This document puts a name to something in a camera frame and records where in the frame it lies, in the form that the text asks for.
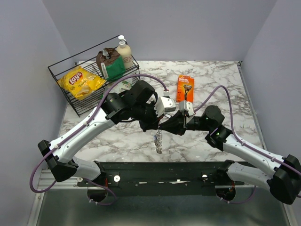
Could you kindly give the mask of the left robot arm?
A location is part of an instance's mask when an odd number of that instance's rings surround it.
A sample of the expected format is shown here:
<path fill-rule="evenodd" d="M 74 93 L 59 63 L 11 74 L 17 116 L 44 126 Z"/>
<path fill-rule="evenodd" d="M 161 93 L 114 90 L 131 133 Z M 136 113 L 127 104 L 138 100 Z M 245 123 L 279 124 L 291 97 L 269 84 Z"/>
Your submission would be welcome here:
<path fill-rule="evenodd" d="M 75 154 L 97 135 L 129 118 L 140 121 L 143 130 L 157 124 L 156 102 L 149 102 L 151 96 L 158 97 L 155 89 L 145 81 L 137 81 L 130 90 L 119 94 L 108 89 L 99 105 L 78 125 L 49 144 L 41 141 L 38 147 L 55 180 L 63 182 L 80 177 L 94 186 L 101 185 L 104 174 L 100 166 L 94 161 L 76 158 Z"/>

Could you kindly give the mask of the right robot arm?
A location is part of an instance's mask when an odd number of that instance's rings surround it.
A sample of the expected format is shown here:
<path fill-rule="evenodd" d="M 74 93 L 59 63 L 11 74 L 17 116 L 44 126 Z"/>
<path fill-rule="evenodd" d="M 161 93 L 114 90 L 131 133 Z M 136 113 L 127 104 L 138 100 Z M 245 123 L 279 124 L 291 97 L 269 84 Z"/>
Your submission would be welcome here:
<path fill-rule="evenodd" d="M 207 131 L 207 143 L 222 152 L 233 154 L 251 164 L 243 166 L 230 162 L 217 171 L 217 181 L 223 185 L 230 181 L 248 183 L 266 188 L 280 202 L 293 204 L 301 191 L 301 164 L 288 155 L 283 157 L 256 147 L 223 126 L 224 116 L 217 106 L 208 106 L 201 116 L 188 117 L 178 111 L 159 125 L 159 128 L 176 135 L 187 130 Z"/>

